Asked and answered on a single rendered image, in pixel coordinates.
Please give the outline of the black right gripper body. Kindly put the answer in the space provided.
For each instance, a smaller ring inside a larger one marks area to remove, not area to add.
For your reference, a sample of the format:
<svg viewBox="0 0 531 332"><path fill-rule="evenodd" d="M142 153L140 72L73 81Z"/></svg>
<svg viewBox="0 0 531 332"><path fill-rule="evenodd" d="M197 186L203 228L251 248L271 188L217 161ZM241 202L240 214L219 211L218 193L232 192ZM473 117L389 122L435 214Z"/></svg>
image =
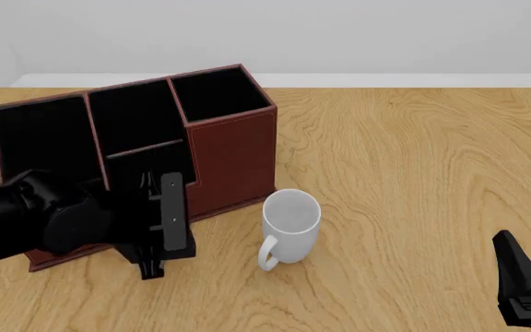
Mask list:
<svg viewBox="0 0 531 332"><path fill-rule="evenodd" d="M531 327L531 297L498 295L498 308L507 326Z"/></svg>

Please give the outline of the white mug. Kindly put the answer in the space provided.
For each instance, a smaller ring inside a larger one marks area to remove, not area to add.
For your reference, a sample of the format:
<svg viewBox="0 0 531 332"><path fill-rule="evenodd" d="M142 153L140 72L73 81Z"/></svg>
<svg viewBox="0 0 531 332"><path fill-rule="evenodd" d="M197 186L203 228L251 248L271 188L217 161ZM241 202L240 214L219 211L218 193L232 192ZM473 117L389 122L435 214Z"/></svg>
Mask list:
<svg viewBox="0 0 531 332"><path fill-rule="evenodd" d="M294 264L313 249L321 221L321 207L313 196L302 190L278 190L262 208L264 241L258 253L262 270L278 263Z"/></svg>

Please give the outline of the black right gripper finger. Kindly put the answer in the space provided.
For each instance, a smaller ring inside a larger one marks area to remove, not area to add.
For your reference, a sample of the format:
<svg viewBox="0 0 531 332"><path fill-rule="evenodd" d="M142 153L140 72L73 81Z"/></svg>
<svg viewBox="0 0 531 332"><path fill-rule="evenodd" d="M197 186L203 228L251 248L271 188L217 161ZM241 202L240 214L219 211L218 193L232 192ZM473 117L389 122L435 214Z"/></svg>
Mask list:
<svg viewBox="0 0 531 332"><path fill-rule="evenodd" d="M492 238L498 265L498 298L531 297L531 260L510 231Z"/></svg>

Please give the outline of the red-brown desk caddy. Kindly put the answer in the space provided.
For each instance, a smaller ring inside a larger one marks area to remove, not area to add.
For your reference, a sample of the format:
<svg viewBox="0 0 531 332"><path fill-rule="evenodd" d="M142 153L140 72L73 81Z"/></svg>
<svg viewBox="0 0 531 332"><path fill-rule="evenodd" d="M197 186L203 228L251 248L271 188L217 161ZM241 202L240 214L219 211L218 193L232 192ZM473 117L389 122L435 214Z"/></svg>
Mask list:
<svg viewBox="0 0 531 332"><path fill-rule="evenodd" d="M276 104L242 65L229 65L0 104L0 184L37 170L119 191L147 171L178 172L191 224L274 192L276 138ZM103 246L26 253L54 265Z"/></svg>

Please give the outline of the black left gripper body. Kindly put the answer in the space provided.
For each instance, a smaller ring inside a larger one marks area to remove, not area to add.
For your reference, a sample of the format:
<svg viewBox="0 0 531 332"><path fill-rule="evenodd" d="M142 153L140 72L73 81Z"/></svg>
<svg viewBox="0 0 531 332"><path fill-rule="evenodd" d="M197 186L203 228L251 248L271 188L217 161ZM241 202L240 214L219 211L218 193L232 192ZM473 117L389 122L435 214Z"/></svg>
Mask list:
<svg viewBox="0 0 531 332"><path fill-rule="evenodd" d="M136 185L119 190L117 197L118 220L110 243L138 266L141 279L161 279L168 261L196 255L181 173L141 173Z"/></svg>

